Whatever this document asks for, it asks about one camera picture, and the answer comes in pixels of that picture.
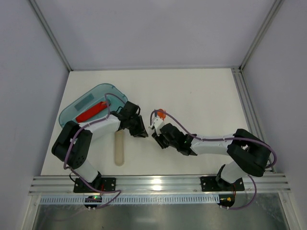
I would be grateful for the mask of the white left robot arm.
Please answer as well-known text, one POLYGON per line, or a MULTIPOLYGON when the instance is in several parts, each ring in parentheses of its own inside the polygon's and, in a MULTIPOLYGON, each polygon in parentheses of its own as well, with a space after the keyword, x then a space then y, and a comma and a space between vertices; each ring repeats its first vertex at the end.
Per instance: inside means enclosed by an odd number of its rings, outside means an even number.
POLYGON ((66 123, 51 152, 64 163, 64 169, 70 169, 79 176, 79 188, 86 186, 90 191, 100 192, 103 186, 101 173, 87 159, 92 141, 124 129, 135 138, 148 137, 140 111, 138 105, 127 101, 118 112, 108 111, 100 119, 85 123, 66 123))

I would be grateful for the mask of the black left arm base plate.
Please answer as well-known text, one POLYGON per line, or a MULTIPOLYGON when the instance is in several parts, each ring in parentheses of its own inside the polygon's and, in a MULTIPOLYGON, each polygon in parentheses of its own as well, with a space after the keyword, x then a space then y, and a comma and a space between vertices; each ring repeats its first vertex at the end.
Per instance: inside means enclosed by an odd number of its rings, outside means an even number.
POLYGON ((73 179, 71 174, 69 175, 69 178, 74 182, 74 193, 93 193, 95 190, 99 190, 100 192, 114 192, 116 190, 115 177, 102 177, 102 175, 98 173, 98 176, 93 180, 93 182, 88 182, 88 184, 95 189, 92 190, 79 177, 73 179))

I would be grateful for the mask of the orange plastic spoon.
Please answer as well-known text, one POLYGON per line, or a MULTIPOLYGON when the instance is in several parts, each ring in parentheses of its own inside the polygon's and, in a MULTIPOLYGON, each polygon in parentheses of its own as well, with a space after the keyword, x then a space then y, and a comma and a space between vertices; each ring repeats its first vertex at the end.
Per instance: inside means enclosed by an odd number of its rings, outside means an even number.
POLYGON ((159 117, 160 119, 162 119, 164 121, 165 118, 166 118, 165 110, 163 110, 163 109, 156 110, 155 111, 155 116, 159 117))

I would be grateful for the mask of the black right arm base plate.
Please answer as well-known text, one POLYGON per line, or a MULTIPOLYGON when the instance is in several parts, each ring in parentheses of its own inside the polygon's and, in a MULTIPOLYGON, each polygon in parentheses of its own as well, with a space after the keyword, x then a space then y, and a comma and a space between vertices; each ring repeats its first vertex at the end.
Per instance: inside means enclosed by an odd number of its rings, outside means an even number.
POLYGON ((239 178, 233 184, 228 184, 217 182, 216 176, 202 176, 200 177, 200 185, 203 192, 234 192, 245 190, 242 178, 239 178))

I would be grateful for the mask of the aluminium right side rail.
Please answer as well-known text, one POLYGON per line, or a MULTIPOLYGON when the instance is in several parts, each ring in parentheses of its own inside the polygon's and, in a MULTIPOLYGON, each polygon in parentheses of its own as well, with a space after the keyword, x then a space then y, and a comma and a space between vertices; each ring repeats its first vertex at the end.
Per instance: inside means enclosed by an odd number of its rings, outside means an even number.
POLYGON ((231 68, 234 82, 240 98, 241 106, 247 122, 250 133, 266 142, 263 132, 260 127, 259 119, 257 118, 256 110, 250 96, 248 86, 244 79, 243 71, 239 67, 231 68))

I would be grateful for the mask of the teal translucent plastic bin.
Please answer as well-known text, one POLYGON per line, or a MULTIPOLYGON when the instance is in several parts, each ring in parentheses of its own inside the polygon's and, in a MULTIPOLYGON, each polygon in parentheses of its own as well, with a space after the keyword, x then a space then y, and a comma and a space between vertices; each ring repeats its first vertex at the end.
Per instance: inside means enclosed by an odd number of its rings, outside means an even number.
MULTIPOLYGON (((69 121, 77 123, 75 118, 78 115, 102 101, 108 101, 111 111, 118 111, 128 101, 128 98, 112 84, 99 84, 62 110, 59 115, 60 126, 64 127, 69 121)), ((106 108, 85 122, 100 119, 106 116, 107 113, 108 109, 106 108)))

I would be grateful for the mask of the aluminium rail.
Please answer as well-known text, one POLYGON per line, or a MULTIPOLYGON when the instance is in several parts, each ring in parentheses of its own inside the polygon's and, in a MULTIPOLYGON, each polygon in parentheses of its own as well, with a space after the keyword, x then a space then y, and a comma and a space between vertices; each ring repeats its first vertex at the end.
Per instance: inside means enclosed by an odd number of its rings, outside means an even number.
MULTIPOLYGON (((130 175, 115 178, 111 186, 123 194, 200 194, 221 193, 210 175, 130 175)), ((38 176, 32 181, 30 195, 72 194, 74 176, 38 176)), ((230 191, 251 193, 256 186, 259 193, 290 192, 287 178, 282 173, 265 173, 262 177, 243 177, 230 191)))
POLYGON ((240 98, 241 106, 247 122, 250 133, 266 142, 263 132, 260 127, 259 119, 257 118, 256 110, 250 96, 248 86, 244 79, 243 71, 239 67, 231 68, 234 82, 240 98))

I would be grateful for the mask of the aluminium front rail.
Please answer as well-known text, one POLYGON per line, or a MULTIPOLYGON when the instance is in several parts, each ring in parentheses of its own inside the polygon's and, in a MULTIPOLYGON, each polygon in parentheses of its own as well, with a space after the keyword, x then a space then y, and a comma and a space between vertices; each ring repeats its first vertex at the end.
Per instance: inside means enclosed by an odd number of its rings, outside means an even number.
MULTIPOLYGON (((221 193, 210 175, 130 175, 115 178, 111 186, 123 194, 200 194, 221 193)), ((74 176, 38 176, 32 181, 30 195, 72 194, 74 176)), ((290 192, 287 178, 282 173, 265 173, 262 177, 243 177, 230 191, 251 193, 256 186, 259 193, 290 192)))

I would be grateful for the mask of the red flat plastic object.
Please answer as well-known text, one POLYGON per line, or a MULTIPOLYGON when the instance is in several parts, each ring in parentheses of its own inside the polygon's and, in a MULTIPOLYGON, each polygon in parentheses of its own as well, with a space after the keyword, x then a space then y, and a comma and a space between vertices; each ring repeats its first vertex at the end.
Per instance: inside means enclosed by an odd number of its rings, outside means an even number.
POLYGON ((80 115, 78 115, 75 119, 78 123, 85 122, 89 120, 90 118, 94 117, 101 111, 105 110, 107 108, 106 101, 102 101, 97 103, 96 105, 92 106, 91 108, 87 109, 80 115))

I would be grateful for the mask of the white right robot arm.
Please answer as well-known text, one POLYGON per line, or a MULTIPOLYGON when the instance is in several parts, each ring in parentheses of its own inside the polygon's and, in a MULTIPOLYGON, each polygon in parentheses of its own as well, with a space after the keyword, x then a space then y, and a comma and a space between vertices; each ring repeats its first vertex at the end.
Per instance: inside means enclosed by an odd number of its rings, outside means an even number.
POLYGON ((244 129, 237 129, 225 138, 212 139, 184 134, 171 123, 152 124, 150 129, 162 149, 173 147, 184 156, 228 155, 232 161, 223 164, 215 178, 222 191, 232 189, 235 182, 245 175, 262 177, 271 154, 264 142, 244 129))

